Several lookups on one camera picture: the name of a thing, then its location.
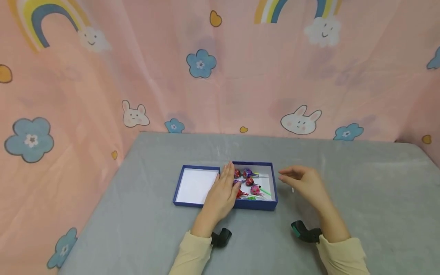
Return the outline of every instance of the finger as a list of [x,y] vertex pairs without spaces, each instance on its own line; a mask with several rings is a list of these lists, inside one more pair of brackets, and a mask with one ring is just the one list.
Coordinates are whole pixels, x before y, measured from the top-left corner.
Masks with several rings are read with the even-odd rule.
[[214,185],[217,185],[219,182],[220,182],[220,174],[217,174],[217,176],[216,176],[216,180],[214,181],[213,186],[214,186]]
[[301,176],[304,175],[307,171],[312,170],[313,168],[302,166],[302,165],[292,165],[286,168],[283,168],[278,171],[280,174],[287,174],[287,173],[295,173],[300,174]]
[[226,178],[224,179],[224,184],[227,186],[232,186],[232,183],[234,182],[234,164],[232,162],[229,163],[229,170],[227,172]]
[[287,185],[290,185],[291,187],[293,187],[294,189],[298,189],[298,191],[301,192],[301,190],[303,189],[303,182],[301,182],[300,180],[296,180],[294,178],[291,178],[289,176],[284,176],[281,175],[278,177],[278,179],[282,182],[284,182]]
[[291,173],[283,173],[283,174],[281,174],[281,175],[283,175],[283,176],[289,176],[289,177],[291,177],[291,178],[294,178],[294,179],[296,179],[296,180],[301,180],[302,179],[302,177],[304,176],[304,175],[301,175],[301,174],[298,174],[298,173],[294,173],[294,172],[291,172]]
[[230,166],[229,166],[229,162],[225,165],[225,167],[223,168],[223,172],[221,173],[221,175],[220,175],[220,180],[224,180],[226,177],[227,177],[227,175],[228,175],[228,173],[229,173],[229,168],[230,168]]
[[236,185],[233,186],[229,200],[235,201],[235,199],[237,198],[237,193],[240,190],[241,186],[242,186],[242,183],[237,183]]

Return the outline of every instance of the left hand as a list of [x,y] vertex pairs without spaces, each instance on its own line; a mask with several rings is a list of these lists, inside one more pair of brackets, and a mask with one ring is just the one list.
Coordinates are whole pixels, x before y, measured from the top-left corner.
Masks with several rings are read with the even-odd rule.
[[209,238],[217,223],[226,217],[235,204],[237,193],[241,184],[232,186],[234,182],[234,164],[229,162],[223,172],[217,175],[211,190],[205,199],[202,211],[197,216],[191,234]]

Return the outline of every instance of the wrist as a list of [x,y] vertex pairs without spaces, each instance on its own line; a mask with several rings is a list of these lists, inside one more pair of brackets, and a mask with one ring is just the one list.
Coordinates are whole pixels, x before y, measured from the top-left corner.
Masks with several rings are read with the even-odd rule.
[[210,238],[217,223],[218,221],[213,215],[202,209],[195,219],[191,234],[197,237]]
[[337,213],[337,209],[330,199],[323,201],[315,209],[320,217],[333,216]]

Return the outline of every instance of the pink backdrop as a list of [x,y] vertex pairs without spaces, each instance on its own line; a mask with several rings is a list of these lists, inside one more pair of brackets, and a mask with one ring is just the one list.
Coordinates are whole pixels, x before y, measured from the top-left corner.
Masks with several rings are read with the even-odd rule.
[[399,140],[439,164],[439,13],[436,0],[0,2],[2,272],[62,266],[140,131]]

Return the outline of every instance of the blue flower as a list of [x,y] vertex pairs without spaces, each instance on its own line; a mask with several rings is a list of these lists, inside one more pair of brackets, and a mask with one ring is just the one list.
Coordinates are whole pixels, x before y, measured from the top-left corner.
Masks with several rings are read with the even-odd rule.
[[343,126],[336,129],[335,131],[336,136],[333,138],[333,140],[352,141],[356,137],[360,136],[362,133],[363,133],[363,128],[359,127],[359,124],[351,123],[347,127]]
[[429,69],[437,69],[440,67],[440,47],[436,50],[434,58],[426,65],[426,68]]
[[12,125],[12,129],[15,135],[7,138],[4,148],[28,163],[39,161],[54,146],[54,139],[49,134],[51,125],[43,117],[34,120],[20,118]]
[[185,125],[182,122],[179,122],[177,118],[165,122],[165,127],[170,133],[182,133],[182,131],[185,130]]
[[62,267],[62,264],[67,259],[67,256],[72,250],[72,247],[77,242],[77,229],[72,227],[69,231],[61,236],[55,245],[55,253],[49,259],[47,263],[47,267],[49,269],[54,268],[55,266],[58,268]]
[[208,78],[211,75],[211,70],[216,67],[217,60],[206,50],[200,49],[196,54],[188,54],[187,63],[193,77]]

